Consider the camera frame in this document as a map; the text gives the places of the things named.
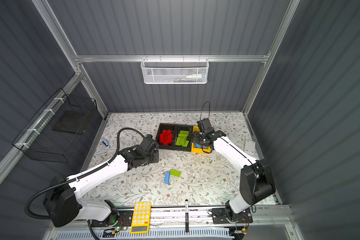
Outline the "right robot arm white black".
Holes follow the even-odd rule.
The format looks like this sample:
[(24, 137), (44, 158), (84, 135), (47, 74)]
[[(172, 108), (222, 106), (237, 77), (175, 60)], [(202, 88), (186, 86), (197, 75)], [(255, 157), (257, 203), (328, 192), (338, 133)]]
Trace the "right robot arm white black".
[(223, 132), (196, 132), (193, 134), (193, 143), (202, 148), (209, 147), (221, 154), (240, 173), (239, 193), (225, 204), (227, 220), (235, 221), (241, 213), (276, 192), (271, 167), (267, 161), (248, 155)]

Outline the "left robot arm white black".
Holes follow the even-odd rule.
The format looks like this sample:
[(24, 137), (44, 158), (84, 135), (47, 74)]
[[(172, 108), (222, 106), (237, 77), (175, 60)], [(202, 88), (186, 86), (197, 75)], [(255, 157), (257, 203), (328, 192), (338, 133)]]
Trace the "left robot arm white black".
[(83, 220), (105, 222), (110, 227), (118, 225), (120, 214), (110, 200), (84, 200), (84, 195), (117, 175), (159, 161), (159, 144), (152, 135), (142, 135), (139, 145), (121, 149), (123, 131), (125, 128), (117, 133), (116, 152), (109, 160), (66, 178), (53, 178), (49, 187), (28, 199), (25, 213), (33, 219), (50, 220), (55, 227)]

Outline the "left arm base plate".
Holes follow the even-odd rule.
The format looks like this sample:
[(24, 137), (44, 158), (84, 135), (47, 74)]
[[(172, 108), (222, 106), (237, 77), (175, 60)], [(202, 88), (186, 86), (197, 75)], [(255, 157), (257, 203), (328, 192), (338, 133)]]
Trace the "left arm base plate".
[(102, 222), (92, 220), (91, 227), (105, 228), (105, 227), (129, 227), (133, 218), (133, 210), (118, 210), (118, 213), (111, 213), (109, 217)]

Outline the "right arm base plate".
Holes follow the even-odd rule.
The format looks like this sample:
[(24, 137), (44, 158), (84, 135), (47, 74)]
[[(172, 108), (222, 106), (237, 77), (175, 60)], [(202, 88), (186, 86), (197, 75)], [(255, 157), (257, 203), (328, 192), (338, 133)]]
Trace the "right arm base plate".
[(226, 208), (212, 208), (208, 211), (215, 225), (222, 224), (251, 224), (253, 222), (252, 214), (249, 209), (235, 214)]

